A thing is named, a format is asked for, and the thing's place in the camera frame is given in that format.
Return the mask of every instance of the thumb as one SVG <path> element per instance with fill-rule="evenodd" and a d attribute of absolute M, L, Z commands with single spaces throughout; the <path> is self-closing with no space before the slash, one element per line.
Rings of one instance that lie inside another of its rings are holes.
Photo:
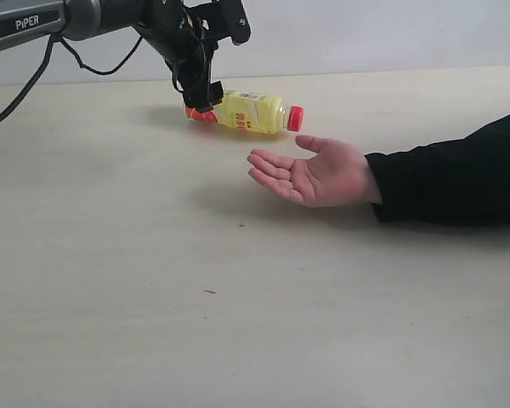
<path fill-rule="evenodd" d="M 322 138 L 316 138 L 315 136 L 299 134 L 296 138 L 296 142 L 298 147 L 313 151 L 314 153 L 319 153 L 323 148 L 326 140 Z"/>

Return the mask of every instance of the hand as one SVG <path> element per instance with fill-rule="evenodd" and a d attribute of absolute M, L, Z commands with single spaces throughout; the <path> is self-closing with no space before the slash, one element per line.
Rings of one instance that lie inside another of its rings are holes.
<path fill-rule="evenodd" d="M 366 158 L 334 139 L 297 136 L 297 145 L 316 153 L 304 160 L 254 150 L 249 174 L 281 198 L 306 207 L 337 207 L 382 198 Z"/>

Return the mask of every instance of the yellow bottle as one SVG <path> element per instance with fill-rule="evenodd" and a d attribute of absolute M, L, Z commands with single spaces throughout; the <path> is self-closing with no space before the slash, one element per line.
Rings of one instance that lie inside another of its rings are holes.
<path fill-rule="evenodd" d="M 304 109 L 286 106 L 279 96 L 262 93 L 224 91 L 223 101 L 212 111 L 199 113 L 185 107 L 190 119 L 200 122 L 217 122 L 228 128 L 254 133 L 276 134 L 282 130 L 300 131 Z"/>

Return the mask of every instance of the beige table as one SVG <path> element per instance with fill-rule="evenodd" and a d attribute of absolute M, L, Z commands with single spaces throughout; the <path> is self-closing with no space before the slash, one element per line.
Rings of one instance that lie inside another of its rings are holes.
<path fill-rule="evenodd" d="M 510 113 L 510 68 L 226 85 L 366 152 Z M 510 229 L 288 205 L 246 156 L 305 155 L 292 135 L 180 106 L 168 82 L 43 86 L 0 126 L 0 408 L 510 408 Z"/>

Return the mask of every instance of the person's arm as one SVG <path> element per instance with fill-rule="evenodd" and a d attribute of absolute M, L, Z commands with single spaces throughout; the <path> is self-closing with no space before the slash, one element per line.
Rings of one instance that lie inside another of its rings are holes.
<path fill-rule="evenodd" d="M 366 155 L 382 204 L 382 222 L 510 224 L 510 116 L 465 139 L 407 152 Z"/>

